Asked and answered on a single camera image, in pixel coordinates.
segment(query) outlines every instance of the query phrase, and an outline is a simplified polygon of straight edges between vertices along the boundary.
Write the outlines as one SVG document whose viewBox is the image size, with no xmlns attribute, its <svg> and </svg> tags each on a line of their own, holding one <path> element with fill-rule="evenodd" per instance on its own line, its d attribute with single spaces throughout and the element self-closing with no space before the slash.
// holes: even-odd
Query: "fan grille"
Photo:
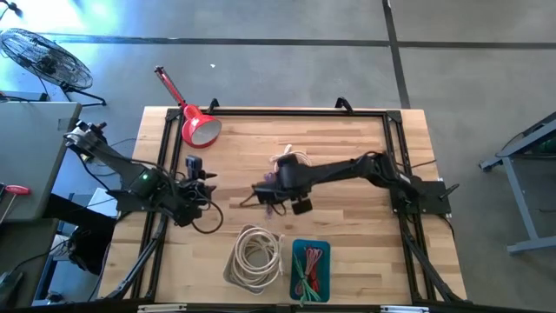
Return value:
<svg viewBox="0 0 556 313">
<path fill-rule="evenodd" d="M 0 34 L 0 47 L 31 73 L 58 86 L 76 90 L 93 84 L 90 71 L 79 59 L 50 40 L 27 30 L 11 28 Z"/>
</svg>

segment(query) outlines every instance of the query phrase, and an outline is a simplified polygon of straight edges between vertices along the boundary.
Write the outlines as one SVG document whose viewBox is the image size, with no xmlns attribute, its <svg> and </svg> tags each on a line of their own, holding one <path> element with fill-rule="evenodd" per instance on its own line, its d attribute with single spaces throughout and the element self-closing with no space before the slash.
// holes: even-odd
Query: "red desk lamp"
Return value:
<svg viewBox="0 0 556 313">
<path fill-rule="evenodd" d="M 182 128 L 183 141 L 193 148 L 205 148 L 216 141 L 222 129 L 222 123 L 212 116 L 202 114 L 196 105 L 185 103 L 180 91 L 172 83 L 162 66 L 156 66 L 155 73 L 183 109 L 183 115 L 187 119 Z"/>
</svg>

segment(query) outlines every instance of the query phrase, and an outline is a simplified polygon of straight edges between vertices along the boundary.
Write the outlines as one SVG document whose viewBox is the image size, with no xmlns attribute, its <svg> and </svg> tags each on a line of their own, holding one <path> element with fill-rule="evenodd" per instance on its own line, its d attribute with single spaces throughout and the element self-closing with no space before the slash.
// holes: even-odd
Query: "floor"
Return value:
<svg viewBox="0 0 556 313">
<path fill-rule="evenodd" d="M 156 65 L 191 103 L 217 97 L 224 106 L 330 107 L 345 97 L 355 108 L 425 110 L 440 173 L 461 185 L 451 203 L 469 299 L 556 308 L 556 249 L 506 253 L 508 244 L 526 239 L 525 228 L 504 170 L 477 167 L 556 107 L 554 1 L 390 0 L 391 16 L 381 0 L 17 3 L 27 22 L 8 12 L 0 27 L 63 34 L 52 38 L 87 64 L 95 78 L 89 91 L 109 102 L 84 109 L 82 118 L 106 121 L 112 143 L 136 135 L 143 106 L 174 104 Z M 184 38 L 298 40 L 200 45 Z M 47 87 L 63 99 L 56 86 Z M 0 88 L 40 92 L 42 85 L 0 58 Z M 130 155 L 133 143 L 117 148 Z M 115 176 L 105 180 L 118 185 Z M 55 192 L 92 194 L 96 186 L 68 154 Z M 555 218 L 537 218 L 547 235 L 554 235 Z M 90 287 L 83 290 L 88 296 Z"/>
</svg>

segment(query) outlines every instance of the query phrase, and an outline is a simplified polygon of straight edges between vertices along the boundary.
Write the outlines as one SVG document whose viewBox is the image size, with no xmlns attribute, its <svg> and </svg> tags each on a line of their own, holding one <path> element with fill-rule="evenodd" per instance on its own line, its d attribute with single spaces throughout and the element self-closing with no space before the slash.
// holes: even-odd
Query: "fan stand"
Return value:
<svg viewBox="0 0 556 313">
<path fill-rule="evenodd" d="M 92 97 L 93 99 L 97 99 L 100 100 L 101 102 L 99 103 L 86 103 L 86 104 L 82 104 L 82 107 L 88 107 L 88 106 L 97 106 L 97 105 L 102 105 L 102 106 L 106 106 L 106 101 L 104 100 L 104 98 L 101 98 L 99 96 L 95 96 L 95 95 L 91 95 L 90 93 L 81 91 L 81 90 L 77 90 L 71 86 L 69 86 L 67 83 L 62 83 L 60 85 L 60 89 L 62 90 L 63 94 L 68 98 L 68 101 L 71 101 L 70 96 L 68 96 L 68 92 L 76 92 L 78 94 L 82 94 L 84 96 L 87 97 Z"/>
</svg>

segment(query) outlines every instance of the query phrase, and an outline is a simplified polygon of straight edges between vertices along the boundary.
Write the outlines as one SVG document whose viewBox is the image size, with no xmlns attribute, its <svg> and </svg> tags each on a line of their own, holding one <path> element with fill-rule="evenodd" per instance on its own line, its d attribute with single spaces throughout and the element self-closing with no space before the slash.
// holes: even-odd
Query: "coiled white cable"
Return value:
<svg viewBox="0 0 556 313">
<path fill-rule="evenodd" d="M 243 232 L 235 242 L 231 275 L 239 284 L 253 289 L 261 289 L 271 284 L 283 272 L 281 265 L 281 240 L 260 227 Z M 266 263 L 254 266 L 249 257 L 262 254 Z"/>
<path fill-rule="evenodd" d="M 309 156 L 305 152 L 299 150 L 295 150 L 295 151 L 291 151 L 291 150 L 292 150 L 292 145 L 288 144 L 286 146 L 286 149 L 284 149 L 284 153 L 270 157 L 270 162 L 275 164 L 275 172 L 278 171 L 278 163 L 276 161 L 278 161 L 278 159 L 281 157 L 289 156 L 289 155 L 295 155 L 297 157 L 297 161 L 311 166 L 311 160 L 309 159 Z"/>
</svg>

